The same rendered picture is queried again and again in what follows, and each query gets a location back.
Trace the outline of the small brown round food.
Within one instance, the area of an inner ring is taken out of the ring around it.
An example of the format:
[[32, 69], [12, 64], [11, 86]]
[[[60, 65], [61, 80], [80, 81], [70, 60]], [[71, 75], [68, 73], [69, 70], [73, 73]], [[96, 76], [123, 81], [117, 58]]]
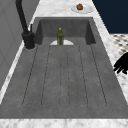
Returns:
[[83, 5], [81, 3], [79, 3], [77, 6], [76, 6], [77, 10], [83, 10]]

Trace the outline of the dark grey sink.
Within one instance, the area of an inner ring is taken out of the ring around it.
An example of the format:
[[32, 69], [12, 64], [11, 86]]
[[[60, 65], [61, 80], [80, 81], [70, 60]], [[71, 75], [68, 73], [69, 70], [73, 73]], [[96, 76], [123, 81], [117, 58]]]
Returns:
[[[62, 28], [63, 40], [50, 45]], [[0, 118], [125, 118], [126, 100], [91, 17], [36, 18], [36, 47], [23, 50]]]

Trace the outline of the olive green bottle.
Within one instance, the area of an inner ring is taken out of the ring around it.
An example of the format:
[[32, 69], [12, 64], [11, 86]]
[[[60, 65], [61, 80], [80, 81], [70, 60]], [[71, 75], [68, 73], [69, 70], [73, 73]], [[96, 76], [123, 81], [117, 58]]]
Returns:
[[62, 32], [62, 28], [58, 28], [58, 32], [57, 32], [57, 44], [58, 45], [63, 45], [63, 38], [64, 38], [64, 34]]

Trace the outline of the white plate with grey rim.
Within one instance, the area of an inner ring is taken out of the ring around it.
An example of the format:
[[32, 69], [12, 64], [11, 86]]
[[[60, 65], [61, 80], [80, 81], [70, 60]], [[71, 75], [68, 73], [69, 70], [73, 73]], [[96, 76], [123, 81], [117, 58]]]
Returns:
[[94, 11], [93, 7], [88, 5], [88, 4], [84, 4], [82, 10], [78, 10], [77, 6], [74, 5], [71, 7], [71, 10], [76, 12], [76, 13], [80, 13], [80, 14], [88, 14], [88, 13], [91, 13]]

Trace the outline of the black tap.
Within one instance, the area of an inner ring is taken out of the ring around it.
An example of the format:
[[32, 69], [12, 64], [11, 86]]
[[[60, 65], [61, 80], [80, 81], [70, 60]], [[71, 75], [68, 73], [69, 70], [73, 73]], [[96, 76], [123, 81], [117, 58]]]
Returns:
[[31, 50], [35, 47], [34, 33], [32, 32], [32, 30], [28, 29], [27, 27], [24, 11], [22, 8], [22, 0], [15, 0], [15, 4], [16, 4], [16, 9], [17, 9], [19, 19], [21, 22], [21, 26], [23, 29], [21, 36], [24, 41], [25, 48], [27, 50]]

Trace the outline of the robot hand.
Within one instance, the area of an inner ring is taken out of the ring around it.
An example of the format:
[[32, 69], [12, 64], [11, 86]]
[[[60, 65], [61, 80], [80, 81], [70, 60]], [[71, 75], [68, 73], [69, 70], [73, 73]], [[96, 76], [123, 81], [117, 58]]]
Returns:
[[128, 72], [128, 52], [124, 53], [114, 64], [114, 71], [117, 73], [124, 73]]

